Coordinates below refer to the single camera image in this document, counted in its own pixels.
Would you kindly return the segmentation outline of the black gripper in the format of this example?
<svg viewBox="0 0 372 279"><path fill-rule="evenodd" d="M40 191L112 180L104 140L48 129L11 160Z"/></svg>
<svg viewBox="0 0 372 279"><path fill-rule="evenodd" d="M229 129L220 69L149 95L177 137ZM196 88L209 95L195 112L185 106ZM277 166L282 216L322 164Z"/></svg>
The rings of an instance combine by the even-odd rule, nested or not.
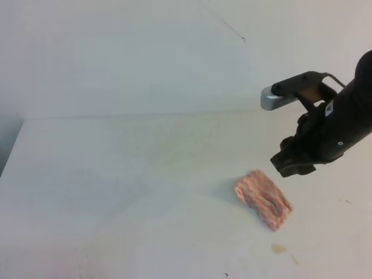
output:
<svg viewBox="0 0 372 279"><path fill-rule="evenodd" d="M305 176L314 165L331 163L349 148L349 101L334 98L307 110L298 120L296 134L280 143L271 159L282 177Z"/></svg>

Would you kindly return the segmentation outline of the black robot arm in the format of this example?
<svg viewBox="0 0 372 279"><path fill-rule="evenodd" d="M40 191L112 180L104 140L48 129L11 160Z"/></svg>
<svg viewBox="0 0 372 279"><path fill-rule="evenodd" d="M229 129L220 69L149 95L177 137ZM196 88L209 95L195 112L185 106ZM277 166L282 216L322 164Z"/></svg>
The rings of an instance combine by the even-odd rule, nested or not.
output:
<svg viewBox="0 0 372 279"><path fill-rule="evenodd" d="M336 92L324 83L330 73L308 71L279 81L261 93L261 107L275 110L299 101L307 110L296 133L280 143L270 161L282 177L307 175L317 164L342 157L371 134L371 52L358 61L353 80Z"/></svg>

